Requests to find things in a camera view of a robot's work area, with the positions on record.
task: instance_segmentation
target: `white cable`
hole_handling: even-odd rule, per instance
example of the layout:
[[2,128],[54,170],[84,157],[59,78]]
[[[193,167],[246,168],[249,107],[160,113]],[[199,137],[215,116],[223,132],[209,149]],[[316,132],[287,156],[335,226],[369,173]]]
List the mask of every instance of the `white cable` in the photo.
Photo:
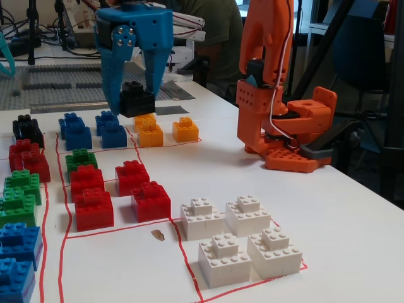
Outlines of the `white cable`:
[[290,38],[290,32],[291,32],[291,26],[290,26],[290,22],[289,22],[289,30],[288,30],[288,34],[287,34],[287,38],[285,39],[284,43],[283,43],[283,47],[282,47],[282,53],[280,56],[280,60],[279,60],[279,65],[278,65],[278,74],[276,76],[276,80],[275,80],[275,84],[273,86],[273,94],[272,94],[272,100],[271,100],[271,110],[270,110],[270,124],[271,126],[276,129],[279,133],[281,133],[284,137],[294,140],[295,138],[291,137],[289,134],[285,133],[284,131],[282,131],[280,128],[278,128],[276,125],[274,125],[274,123],[272,122],[272,113],[273,113],[273,103],[275,101],[275,96],[276,96],[276,92],[278,90],[279,84],[280,84],[280,78],[282,76],[282,68],[283,68],[283,62],[285,60],[285,53],[286,53],[286,46],[288,44],[289,38]]

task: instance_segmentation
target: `small debris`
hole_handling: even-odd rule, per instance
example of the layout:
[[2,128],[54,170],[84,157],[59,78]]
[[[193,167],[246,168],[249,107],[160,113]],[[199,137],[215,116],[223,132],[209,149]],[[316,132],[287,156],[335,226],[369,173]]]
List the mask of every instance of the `small debris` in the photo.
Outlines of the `small debris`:
[[151,234],[156,238],[157,240],[164,241],[164,235],[162,234],[161,231],[158,229],[155,229],[151,232]]

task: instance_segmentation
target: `green lego brick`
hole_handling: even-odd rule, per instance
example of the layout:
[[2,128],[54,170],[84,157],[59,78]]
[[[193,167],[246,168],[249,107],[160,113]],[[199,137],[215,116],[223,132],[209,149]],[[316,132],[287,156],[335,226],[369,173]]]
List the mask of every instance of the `green lego brick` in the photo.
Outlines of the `green lego brick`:
[[15,170],[11,174],[11,186],[24,186],[30,185],[30,171],[25,170]]
[[87,149],[73,150],[73,155],[66,156],[66,166],[68,168],[68,181],[70,182],[70,173],[76,172],[80,165],[92,165],[98,169],[97,160],[94,153],[89,153]]
[[13,186],[13,177],[7,177],[4,182],[4,191],[8,189],[19,190],[24,192],[24,195],[33,194],[35,196],[35,204],[42,205],[42,199],[40,195],[40,179],[39,174],[30,175],[30,183],[24,186]]
[[35,195],[24,195],[19,189],[9,189],[0,199],[0,226],[7,223],[24,222],[27,227],[37,226],[35,221]]

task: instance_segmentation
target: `red lego brick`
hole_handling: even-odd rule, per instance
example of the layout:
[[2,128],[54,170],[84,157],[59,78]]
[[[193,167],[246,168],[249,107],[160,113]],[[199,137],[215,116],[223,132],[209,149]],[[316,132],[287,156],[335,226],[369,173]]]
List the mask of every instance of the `red lego brick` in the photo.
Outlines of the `red lego brick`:
[[138,223],[171,217],[171,200],[155,181],[141,183],[133,189],[131,204]]
[[12,172],[28,169],[31,174],[39,174],[41,183],[51,181],[48,162],[40,153],[38,143],[31,144],[29,139],[17,140],[10,146],[8,158]]
[[110,194],[101,188],[84,189],[77,197],[75,208],[78,232],[114,226]]
[[143,182],[150,182],[150,177],[143,164],[138,161],[125,161],[123,167],[116,167],[119,196],[132,195],[132,189],[140,187]]
[[70,185],[73,203],[83,195],[85,189],[100,188],[102,191],[105,189],[101,170],[94,169],[92,165],[80,165],[76,172],[71,172]]
[[8,160],[10,163],[11,172],[15,169],[15,159],[22,159],[23,152],[29,152],[31,150],[31,141],[29,139],[17,140],[15,145],[10,145]]

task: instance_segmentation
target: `window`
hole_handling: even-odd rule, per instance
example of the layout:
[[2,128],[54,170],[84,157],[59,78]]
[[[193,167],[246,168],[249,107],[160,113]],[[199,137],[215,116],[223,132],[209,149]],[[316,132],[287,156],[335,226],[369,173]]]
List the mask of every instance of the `window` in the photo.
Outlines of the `window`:
[[[300,33],[308,33],[309,32],[309,24],[311,20],[311,11],[313,0],[301,0],[302,1],[302,13],[300,16]],[[239,5],[240,14],[242,17],[247,16],[248,6],[250,4],[250,0],[236,0],[237,4]],[[294,0],[294,29],[296,29],[297,23],[297,8],[299,7],[299,0]]]

